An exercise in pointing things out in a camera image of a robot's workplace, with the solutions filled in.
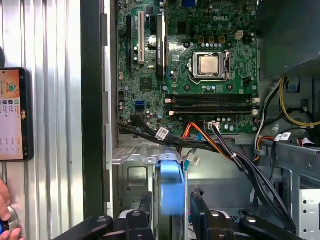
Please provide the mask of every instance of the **black memory slot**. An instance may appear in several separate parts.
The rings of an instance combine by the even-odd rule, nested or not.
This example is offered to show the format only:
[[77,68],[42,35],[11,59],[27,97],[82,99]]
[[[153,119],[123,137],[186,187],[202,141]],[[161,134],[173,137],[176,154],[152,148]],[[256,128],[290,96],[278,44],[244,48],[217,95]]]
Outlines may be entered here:
[[175,106],[174,115],[251,115],[250,106]]
[[126,16],[126,67],[132,71],[132,17]]
[[173,95],[174,105],[195,104],[250,104],[252,96],[247,94],[188,94]]

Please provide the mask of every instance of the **expansion slot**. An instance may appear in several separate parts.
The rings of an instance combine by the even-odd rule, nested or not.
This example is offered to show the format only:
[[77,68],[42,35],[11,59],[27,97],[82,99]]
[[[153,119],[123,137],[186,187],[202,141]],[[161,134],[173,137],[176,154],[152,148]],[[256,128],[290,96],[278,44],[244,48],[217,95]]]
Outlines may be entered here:
[[163,82],[166,75],[165,51],[166,51],[166,23],[165,13],[156,17],[156,76]]
[[132,18],[126,16],[126,67],[129,72],[132,71]]
[[138,61],[140,64],[145,63],[145,13],[138,12]]

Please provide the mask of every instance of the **hand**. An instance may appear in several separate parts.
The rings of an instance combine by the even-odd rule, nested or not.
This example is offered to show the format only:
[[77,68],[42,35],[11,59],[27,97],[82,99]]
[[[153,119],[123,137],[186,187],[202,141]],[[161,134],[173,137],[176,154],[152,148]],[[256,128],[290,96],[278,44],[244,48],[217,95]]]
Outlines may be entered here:
[[[11,204],[10,198],[11,196],[6,184],[0,180],[0,219],[2,221],[8,221],[11,218],[8,209],[8,206]],[[0,240],[23,240],[24,238],[20,238],[20,233],[20,228],[16,228],[11,233],[10,231],[5,231],[0,235]]]

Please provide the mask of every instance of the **cable tie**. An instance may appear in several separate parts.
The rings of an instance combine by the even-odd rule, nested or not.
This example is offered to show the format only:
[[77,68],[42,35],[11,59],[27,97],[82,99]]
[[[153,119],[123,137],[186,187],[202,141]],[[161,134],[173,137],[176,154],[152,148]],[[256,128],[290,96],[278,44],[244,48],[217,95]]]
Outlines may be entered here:
[[231,159],[234,159],[237,156],[237,154],[232,154],[232,156],[230,157]]

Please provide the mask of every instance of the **cable label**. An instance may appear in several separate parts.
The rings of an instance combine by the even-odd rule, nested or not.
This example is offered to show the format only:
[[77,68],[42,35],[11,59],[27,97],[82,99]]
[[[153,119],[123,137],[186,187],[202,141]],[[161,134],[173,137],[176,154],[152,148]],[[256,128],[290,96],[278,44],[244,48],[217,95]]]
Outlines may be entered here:
[[169,134],[169,130],[165,129],[164,127],[160,127],[159,131],[155,135],[155,138],[160,141],[163,141],[165,140],[168,134]]
[[275,142],[279,142],[280,139],[282,137],[282,134],[279,134],[278,136],[276,136],[276,138],[274,139]]
[[291,132],[286,132],[286,133],[282,134],[280,141],[288,141],[290,136],[291,136]]
[[196,166],[198,165],[199,161],[200,161],[200,157],[198,157],[197,155],[193,154],[193,153],[189,153],[187,160],[192,162],[193,164],[195,164]]

